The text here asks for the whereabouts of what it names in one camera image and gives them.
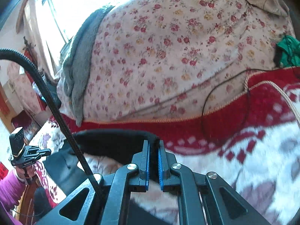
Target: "pink sleeve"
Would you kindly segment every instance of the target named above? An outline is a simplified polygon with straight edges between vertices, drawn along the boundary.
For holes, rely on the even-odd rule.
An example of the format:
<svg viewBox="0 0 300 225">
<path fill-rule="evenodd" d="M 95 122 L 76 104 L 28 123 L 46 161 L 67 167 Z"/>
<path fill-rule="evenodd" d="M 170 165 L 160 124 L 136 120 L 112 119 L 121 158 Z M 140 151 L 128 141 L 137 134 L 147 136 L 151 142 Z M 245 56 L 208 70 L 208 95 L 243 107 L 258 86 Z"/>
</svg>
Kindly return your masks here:
<svg viewBox="0 0 300 225">
<path fill-rule="evenodd" d="M 5 210 L 9 211 L 19 205 L 19 200 L 25 190 L 25 184 L 20 182 L 13 171 L 0 180 L 0 201 Z"/>
</svg>

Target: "gray blanket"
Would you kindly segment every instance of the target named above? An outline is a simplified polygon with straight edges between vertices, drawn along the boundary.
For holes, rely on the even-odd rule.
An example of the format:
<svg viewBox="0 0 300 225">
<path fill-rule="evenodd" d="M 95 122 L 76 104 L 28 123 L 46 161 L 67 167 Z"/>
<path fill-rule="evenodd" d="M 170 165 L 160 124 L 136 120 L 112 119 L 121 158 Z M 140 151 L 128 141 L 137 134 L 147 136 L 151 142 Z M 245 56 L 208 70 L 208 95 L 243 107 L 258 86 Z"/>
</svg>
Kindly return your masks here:
<svg viewBox="0 0 300 225">
<path fill-rule="evenodd" d="M 103 6 L 93 12 L 73 37 L 69 52 L 62 64 L 64 93 L 75 117 L 76 125 L 83 120 L 83 98 L 89 80 L 92 49 L 100 23 L 114 6 Z"/>
</svg>

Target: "silver screw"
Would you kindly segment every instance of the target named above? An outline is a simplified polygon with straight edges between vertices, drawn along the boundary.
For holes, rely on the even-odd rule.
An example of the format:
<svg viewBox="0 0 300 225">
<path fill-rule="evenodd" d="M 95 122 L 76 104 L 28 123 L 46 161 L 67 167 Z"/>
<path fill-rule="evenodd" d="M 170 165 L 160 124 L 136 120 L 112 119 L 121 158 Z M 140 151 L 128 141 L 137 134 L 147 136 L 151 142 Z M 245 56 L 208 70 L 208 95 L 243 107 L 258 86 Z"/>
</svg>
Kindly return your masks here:
<svg viewBox="0 0 300 225">
<path fill-rule="evenodd" d="M 134 169 L 137 168 L 137 166 L 136 166 L 136 164 L 134 164 L 134 163 L 130 163 L 130 164 L 127 165 L 127 168 L 128 168 L 129 170 L 134 170 Z"/>
<path fill-rule="evenodd" d="M 218 177 L 218 174 L 216 174 L 215 172 L 209 172 L 208 177 L 210 179 L 216 179 Z"/>
<path fill-rule="evenodd" d="M 172 165 L 172 168 L 174 168 L 174 169 L 181 169 L 181 164 L 179 164 L 179 163 L 174 163 L 174 164 Z"/>
<path fill-rule="evenodd" d="M 94 177 L 95 177 L 96 181 L 99 181 L 101 179 L 101 174 L 95 173 Z"/>
</svg>

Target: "red paper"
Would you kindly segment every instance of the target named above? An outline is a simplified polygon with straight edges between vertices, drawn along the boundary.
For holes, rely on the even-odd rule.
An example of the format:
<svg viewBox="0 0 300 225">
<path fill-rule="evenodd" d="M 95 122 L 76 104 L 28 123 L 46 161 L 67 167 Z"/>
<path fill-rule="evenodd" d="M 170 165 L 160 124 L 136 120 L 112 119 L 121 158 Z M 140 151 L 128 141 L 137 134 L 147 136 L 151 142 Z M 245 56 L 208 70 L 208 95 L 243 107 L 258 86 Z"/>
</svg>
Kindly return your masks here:
<svg viewBox="0 0 300 225">
<path fill-rule="evenodd" d="M 0 162 L 0 180 L 4 179 L 8 174 L 8 169 L 4 166 L 2 162 Z"/>
</svg>

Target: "green cloth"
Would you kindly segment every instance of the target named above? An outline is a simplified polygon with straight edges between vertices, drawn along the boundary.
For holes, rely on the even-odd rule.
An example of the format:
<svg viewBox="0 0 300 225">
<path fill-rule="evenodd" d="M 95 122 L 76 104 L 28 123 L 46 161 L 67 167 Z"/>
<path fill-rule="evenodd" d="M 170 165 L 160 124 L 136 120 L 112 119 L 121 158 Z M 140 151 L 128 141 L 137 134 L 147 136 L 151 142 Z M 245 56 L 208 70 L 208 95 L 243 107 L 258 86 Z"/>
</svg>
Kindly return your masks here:
<svg viewBox="0 0 300 225">
<path fill-rule="evenodd" d="M 300 42 L 296 38 L 287 35 L 277 46 L 282 49 L 280 67 L 300 66 Z"/>
</svg>

